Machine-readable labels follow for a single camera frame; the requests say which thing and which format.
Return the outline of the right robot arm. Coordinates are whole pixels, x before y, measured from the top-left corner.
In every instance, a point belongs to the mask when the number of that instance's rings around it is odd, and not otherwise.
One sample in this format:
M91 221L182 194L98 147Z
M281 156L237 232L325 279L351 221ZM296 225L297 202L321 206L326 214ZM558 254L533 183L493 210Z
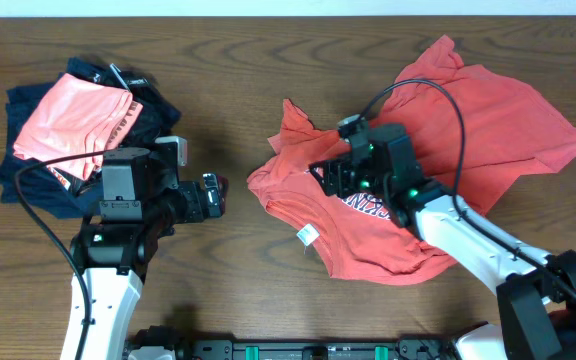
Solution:
M403 126L343 123L350 150L310 164L328 196L378 198L391 220L450 255L496 296L500 323L452 340L452 359L576 359L576 252L528 245L424 175Z

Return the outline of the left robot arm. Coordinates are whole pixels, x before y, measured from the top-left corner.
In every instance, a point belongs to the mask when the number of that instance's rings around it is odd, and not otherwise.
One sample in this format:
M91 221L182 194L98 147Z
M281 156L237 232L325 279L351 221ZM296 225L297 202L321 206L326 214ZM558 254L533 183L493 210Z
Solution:
M189 344L165 326L128 328L149 262L162 237L178 224L225 212L227 181L205 173L182 181L175 144L118 148L103 156L100 220L84 218L71 242L72 305L61 351L64 359L189 359Z

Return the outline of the folded black garment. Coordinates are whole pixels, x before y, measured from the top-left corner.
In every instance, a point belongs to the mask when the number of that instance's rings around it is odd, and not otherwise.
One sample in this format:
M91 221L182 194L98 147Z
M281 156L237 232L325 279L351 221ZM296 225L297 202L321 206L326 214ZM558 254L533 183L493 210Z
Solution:
M69 61L67 71L82 80L129 90L133 99L143 106L135 124L122 140L121 147L144 147L157 137L170 135L172 127L181 118L181 112L139 72L121 71L114 64L100 67L77 58Z

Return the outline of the folded pink shirt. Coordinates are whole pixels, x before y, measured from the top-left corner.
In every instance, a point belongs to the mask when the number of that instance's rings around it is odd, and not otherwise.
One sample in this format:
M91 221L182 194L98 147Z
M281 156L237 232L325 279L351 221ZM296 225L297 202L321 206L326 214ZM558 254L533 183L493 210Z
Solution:
M97 155L117 148L136 123L143 105L125 89L103 86L63 75L41 99L13 144L15 157L49 161L75 160L55 166L87 180L103 163Z

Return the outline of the folded navy garment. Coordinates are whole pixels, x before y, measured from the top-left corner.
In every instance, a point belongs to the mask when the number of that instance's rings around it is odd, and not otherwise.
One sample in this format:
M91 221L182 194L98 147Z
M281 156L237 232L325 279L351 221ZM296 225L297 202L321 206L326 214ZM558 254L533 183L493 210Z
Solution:
M96 64L107 67L107 64ZM137 71L152 83L155 80L149 75ZM33 165L33 160L22 160L13 155L13 144L23 125L37 108L41 98L52 87L51 83L18 86L7 91L7 139L6 153L0 164L0 201L16 203L18 196L14 186L14 175L22 168ZM99 212L98 201L103 197L101 174L95 173L88 180L80 180L62 170L43 168L24 174L20 181L21 190L27 201L58 219L79 218L86 214Z

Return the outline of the black mounting rail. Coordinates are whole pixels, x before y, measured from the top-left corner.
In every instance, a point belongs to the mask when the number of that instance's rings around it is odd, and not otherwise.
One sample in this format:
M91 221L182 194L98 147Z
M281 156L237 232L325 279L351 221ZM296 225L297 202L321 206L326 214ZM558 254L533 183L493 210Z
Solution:
M404 337L394 341L243 341L184 337L174 328L152 326L125 342L122 360L458 360L447 341Z

